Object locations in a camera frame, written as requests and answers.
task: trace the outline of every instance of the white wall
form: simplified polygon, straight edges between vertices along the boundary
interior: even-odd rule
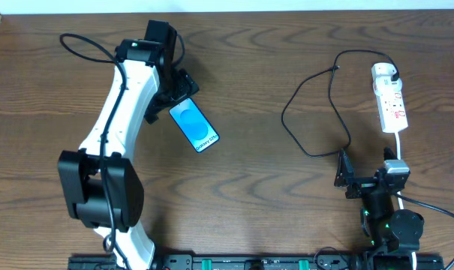
[[[454,0],[0,0],[1,14],[454,9]]]

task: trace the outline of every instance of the green terminal block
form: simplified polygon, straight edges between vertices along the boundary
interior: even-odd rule
[[[212,270],[212,260],[211,259],[202,260],[202,270]]]
[[[308,266],[308,260],[299,260],[299,270],[310,270],[310,267]]]

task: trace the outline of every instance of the wooden table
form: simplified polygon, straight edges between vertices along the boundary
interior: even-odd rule
[[[297,148],[280,112],[305,77],[342,50],[388,53],[404,82],[410,127],[401,132],[411,168],[404,194],[454,212],[454,11],[172,13],[5,16],[0,27],[0,269],[64,269],[72,253],[100,253],[101,239],[68,217],[56,168],[95,123],[113,66],[65,51],[63,32],[113,51],[142,38],[148,20],[183,35],[182,66],[194,99],[221,135],[197,154],[167,111],[143,125],[134,166],[145,188],[141,221],[158,245],[199,254],[357,251],[360,200],[333,187],[337,157]],[[70,40],[76,50],[103,58]],[[384,146],[370,68],[385,59],[339,60],[332,98],[353,137],[359,175],[381,166]],[[329,76],[307,83],[285,116],[313,153],[347,142],[327,100]],[[425,218],[422,252],[454,256],[454,220],[406,203]]]

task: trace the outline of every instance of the power cord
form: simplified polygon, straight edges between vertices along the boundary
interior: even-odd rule
[[[304,83],[308,82],[310,79],[313,79],[317,76],[320,76],[321,74],[324,74],[324,73],[327,73],[327,72],[332,72],[332,76],[330,77],[330,83],[329,83],[329,88],[328,88],[328,98],[329,98],[329,102],[330,102],[330,105],[332,106],[333,110],[335,111],[335,114],[337,115],[338,117],[338,120],[340,121],[342,127],[344,128],[345,130],[345,133],[347,134],[348,136],[348,142],[347,144],[343,147],[344,150],[346,150],[348,148],[348,146],[350,146],[350,144],[352,143],[352,137],[350,135],[350,132],[348,131],[348,128],[347,128],[347,125],[344,123],[344,120],[341,118],[340,116],[340,113],[338,112],[337,108],[335,108],[335,104],[333,104],[333,101],[332,101],[332,95],[331,95],[331,92],[332,92],[332,83],[333,83],[333,78],[335,77],[335,71],[338,70],[340,67],[337,65],[337,61],[338,61],[338,58],[345,54],[345,53],[373,53],[373,54],[376,54],[376,55],[379,55],[379,56],[383,56],[387,59],[389,59],[389,61],[392,63],[392,65],[395,67],[395,69],[397,70],[397,73],[393,74],[392,76],[392,81],[396,81],[398,80],[398,78],[400,77],[400,73],[398,71],[398,68],[397,66],[395,65],[395,63],[393,62],[393,60],[390,58],[390,56],[388,56],[387,54],[383,53],[383,52],[377,52],[377,51],[373,51],[373,50],[369,50],[369,49],[348,49],[348,50],[345,50],[343,52],[340,52],[336,57],[335,57],[335,60],[333,61],[333,65],[331,68],[327,69],[327,70],[324,70],[320,73],[317,73],[313,76],[310,76],[306,79],[304,79],[300,84],[299,86],[296,88],[295,92],[293,93],[293,96],[290,98],[290,100],[287,102],[287,105],[285,105],[285,108],[283,109],[283,111],[281,112],[281,124],[284,126],[285,130],[289,133],[289,135],[292,137],[292,139],[295,141],[295,143],[298,145],[298,147],[303,151],[303,153],[305,155],[307,155],[308,157],[310,158],[323,158],[323,157],[327,157],[327,156],[330,156],[330,155],[336,155],[338,154],[338,152],[340,150],[337,150],[337,151],[331,151],[331,152],[327,152],[327,153],[324,153],[324,154],[309,154],[303,147],[302,145],[300,144],[300,142],[295,138],[295,136],[292,134],[292,132],[288,129],[288,127],[286,126],[286,124],[284,123],[284,114],[285,114],[285,111],[287,110],[288,106],[290,105],[290,103],[292,102],[292,100],[295,98],[296,94],[298,93],[298,91],[300,90],[300,88],[303,86]]]
[[[111,237],[111,235],[107,235],[107,237],[105,237],[104,242],[103,242],[104,249],[106,249],[106,246],[108,245],[108,241],[110,240],[110,237]],[[128,262],[128,258],[125,256],[122,249],[120,249],[118,243],[115,243],[115,250],[119,254],[119,256],[122,258],[125,269],[131,270],[130,263]]]
[[[408,198],[408,197],[405,197],[405,196],[402,196],[402,195],[399,195],[399,194],[394,194],[395,196],[397,196],[398,198],[402,199],[402,200],[406,200],[407,202],[409,203],[414,203],[418,206],[422,206],[422,207],[425,207],[425,208],[428,208],[428,209],[431,209],[431,210],[435,210],[437,212],[440,212],[442,214],[445,214],[445,215],[448,215],[452,218],[454,218],[454,214],[450,211],[447,211],[445,209],[441,209],[440,207],[437,207],[437,206],[433,206],[433,205],[429,205],[428,203],[424,203],[424,202],[420,202],[416,199],[411,199],[411,198]],[[452,261],[446,266],[445,270],[449,270],[453,267],[454,265],[454,257],[452,259]]]
[[[397,159],[401,160],[401,147],[400,147],[400,134],[397,132],[395,132],[395,144],[396,144],[396,148],[397,148]],[[405,209],[404,207],[404,202],[401,198],[397,197],[397,202],[398,202],[398,208],[399,209]],[[412,268],[413,270],[416,270],[416,265],[417,265],[417,261],[416,261],[416,253],[415,252],[412,252]]]
[[[179,38],[180,44],[182,45],[182,54],[180,57],[172,63],[172,66],[176,68],[177,65],[180,65],[180,63],[183,61],[183,58],[185,57],[185,44],[183,43],[183,37],[180,34],[176,34],[176,36]]]

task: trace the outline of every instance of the phone screen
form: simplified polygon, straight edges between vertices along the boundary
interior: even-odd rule
[[[170,115],[199,153],[220,139],[217,131],[190,98],[170,109]]]

